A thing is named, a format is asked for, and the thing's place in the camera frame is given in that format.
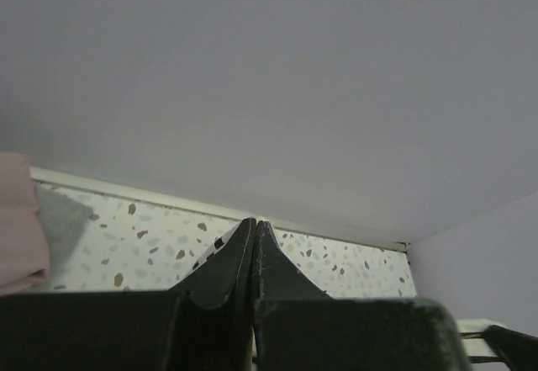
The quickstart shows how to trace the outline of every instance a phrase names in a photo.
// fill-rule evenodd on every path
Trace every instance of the terrazzo surface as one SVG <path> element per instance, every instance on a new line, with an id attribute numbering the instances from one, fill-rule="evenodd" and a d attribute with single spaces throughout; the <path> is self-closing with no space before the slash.
<path id="1" fill-rule="evenodd" d="M 34 291 L 169 289 L 239 221 L 42 184 L 93 208 L 74 246 L 51 253 L 52 276 Z M 282 251 L 333 297 L 413 297 L 402 252 L 275 229 Z M 61 246 L 51 251 L 64 252 Z"/>

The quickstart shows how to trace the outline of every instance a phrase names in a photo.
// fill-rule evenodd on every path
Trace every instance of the folded fabric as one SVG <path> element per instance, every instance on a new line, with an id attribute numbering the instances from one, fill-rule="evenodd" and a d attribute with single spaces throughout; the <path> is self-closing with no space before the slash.
<path id="1" fill-rule="evenodd" d="M 42 283 L 50 273 L 29 168 L 26 156 L 0 153 L 0 295 Z"/>

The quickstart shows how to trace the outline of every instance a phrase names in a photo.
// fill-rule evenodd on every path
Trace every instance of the gray fabric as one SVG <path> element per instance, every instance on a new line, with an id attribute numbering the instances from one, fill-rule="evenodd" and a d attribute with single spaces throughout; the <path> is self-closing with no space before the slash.
<path id="1" fill-rule="evenodd" d="M 72 254 L 93 208 L 39 184 L 35 185 L 35 192 L 40 202 L 38 218 L 49 245 L 50 269 L 54 275 Z"/>

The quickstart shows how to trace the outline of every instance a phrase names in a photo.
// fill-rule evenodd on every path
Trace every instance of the white wall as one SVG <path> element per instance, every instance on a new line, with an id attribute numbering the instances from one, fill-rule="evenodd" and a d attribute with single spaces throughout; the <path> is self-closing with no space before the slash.
<path id="1" fill-rule="evenodd" d="M 538 336 L 538 193 L 411 245 L 419 295 Z"/>
<path id="2" fill-rule="evenodd" d="M 0 0 L 0 149 L 412 241 L 538 188 L 538 0 Z"/>

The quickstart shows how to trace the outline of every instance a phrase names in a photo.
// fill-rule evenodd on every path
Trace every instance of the wall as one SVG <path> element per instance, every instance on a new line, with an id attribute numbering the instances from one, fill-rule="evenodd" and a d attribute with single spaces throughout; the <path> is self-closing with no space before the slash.
<path id="1" fill-rule="evenodd" d="M 0 149 L 413 241 L 538 188 L 538 0 L 0 0 Z"/>
<path id="2" fill-rule="evenodd" d="M 538 193 L 414 243 L 419 295 L 538 336 Z"/>

